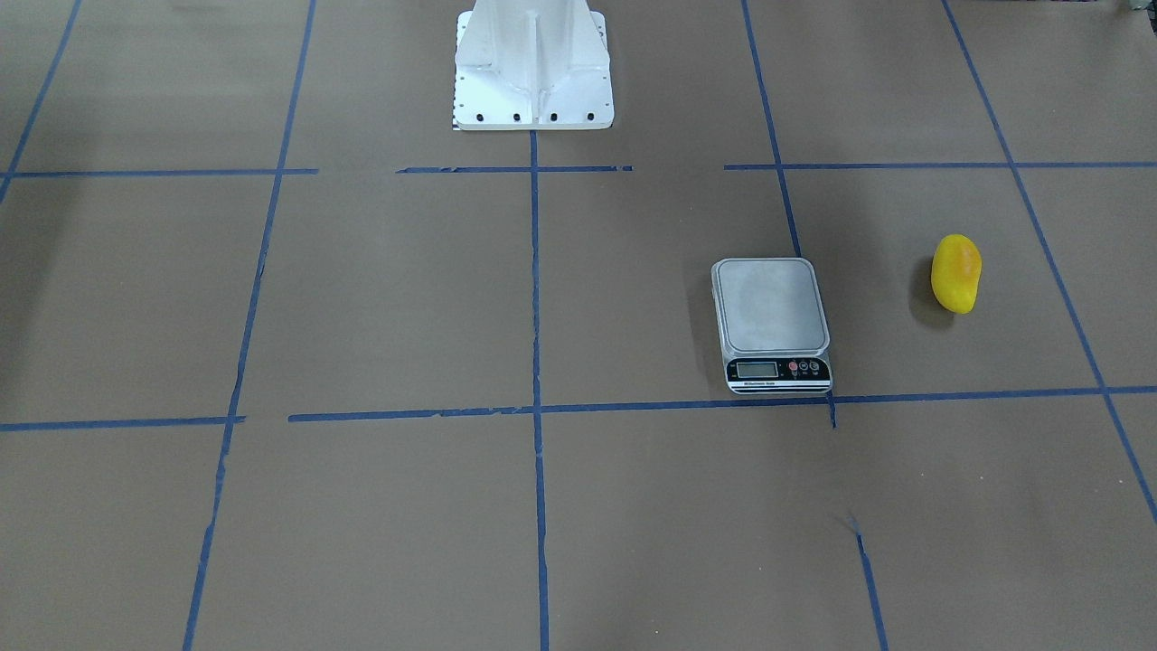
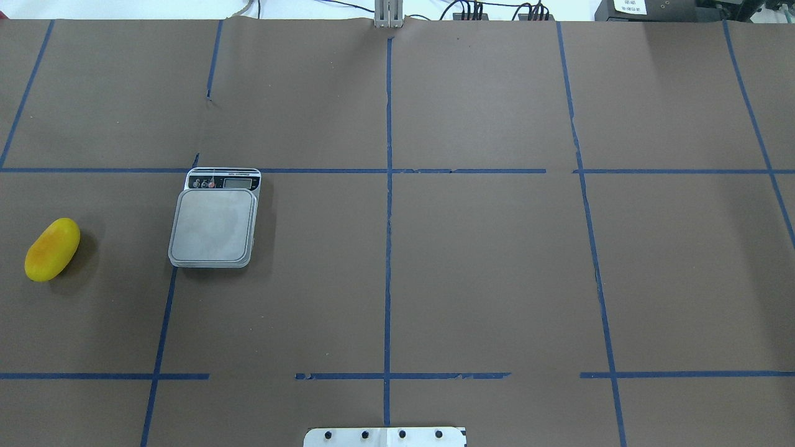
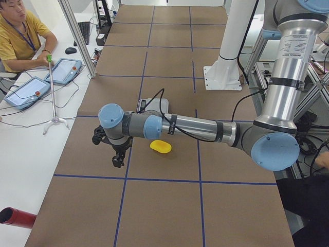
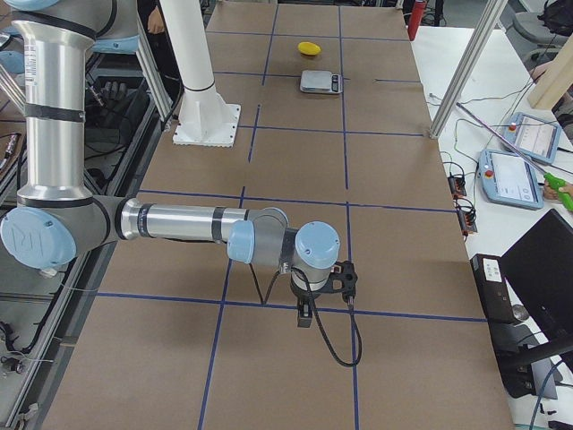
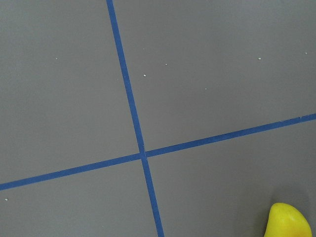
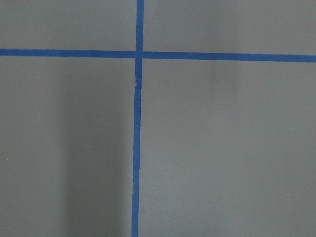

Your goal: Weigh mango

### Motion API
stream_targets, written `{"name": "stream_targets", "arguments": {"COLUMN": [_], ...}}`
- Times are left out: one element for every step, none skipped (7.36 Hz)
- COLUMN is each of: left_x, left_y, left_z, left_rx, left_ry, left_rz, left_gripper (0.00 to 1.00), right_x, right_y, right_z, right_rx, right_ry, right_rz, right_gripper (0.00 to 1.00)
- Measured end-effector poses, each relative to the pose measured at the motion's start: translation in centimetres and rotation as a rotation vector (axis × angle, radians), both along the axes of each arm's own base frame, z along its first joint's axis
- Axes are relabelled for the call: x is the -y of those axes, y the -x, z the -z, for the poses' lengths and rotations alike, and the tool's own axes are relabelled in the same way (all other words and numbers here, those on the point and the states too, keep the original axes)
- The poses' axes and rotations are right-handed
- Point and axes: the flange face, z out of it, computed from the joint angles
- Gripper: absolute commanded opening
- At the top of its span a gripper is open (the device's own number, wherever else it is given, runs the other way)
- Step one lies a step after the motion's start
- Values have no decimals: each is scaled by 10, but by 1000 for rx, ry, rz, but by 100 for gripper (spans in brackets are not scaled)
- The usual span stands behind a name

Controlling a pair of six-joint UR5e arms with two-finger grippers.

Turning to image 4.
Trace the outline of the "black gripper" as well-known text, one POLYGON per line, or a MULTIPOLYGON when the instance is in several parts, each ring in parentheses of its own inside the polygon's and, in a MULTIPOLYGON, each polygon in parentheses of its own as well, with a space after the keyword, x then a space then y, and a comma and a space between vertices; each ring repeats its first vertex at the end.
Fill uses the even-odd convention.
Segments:
POLYGON ((302 275, 292 274, 290 288, 297 300, 297 327, 308 329, 312 325, 311 284, 302 275))

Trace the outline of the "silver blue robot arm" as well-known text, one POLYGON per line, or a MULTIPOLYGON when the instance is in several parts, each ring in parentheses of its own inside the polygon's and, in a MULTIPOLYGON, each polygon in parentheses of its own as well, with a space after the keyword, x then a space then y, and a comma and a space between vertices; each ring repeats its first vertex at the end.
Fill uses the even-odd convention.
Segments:
POLYGON ((145 204, 95 195, 84 184, 85 60, 97 41, 139 46, 134 1, 14 1, 24 40, 28 180, 1 223, 8 253, 54 268, 101 245, 137 237, 223 243, 231 260, 289 273, 298 323, 319 319, 332 292, 339 237, 313 221, 291 228, 281 210, 145 204))

